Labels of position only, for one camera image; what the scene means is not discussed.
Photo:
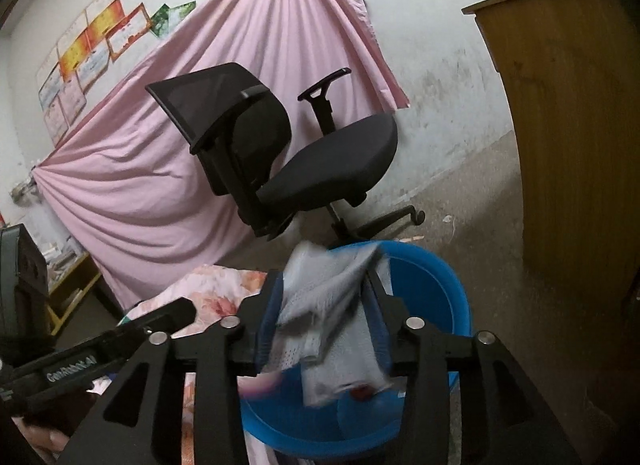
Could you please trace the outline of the person's left hand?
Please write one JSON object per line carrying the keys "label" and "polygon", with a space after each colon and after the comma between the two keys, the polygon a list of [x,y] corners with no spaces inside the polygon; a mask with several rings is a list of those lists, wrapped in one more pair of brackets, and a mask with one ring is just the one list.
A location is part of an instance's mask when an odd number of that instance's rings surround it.
{"label": "person's left hand", "polygon": [[70,441],[70,437],[57,429],[28,425],[20,417],[14,417],[13,422],[30,446],[47,464],[55,464]]}

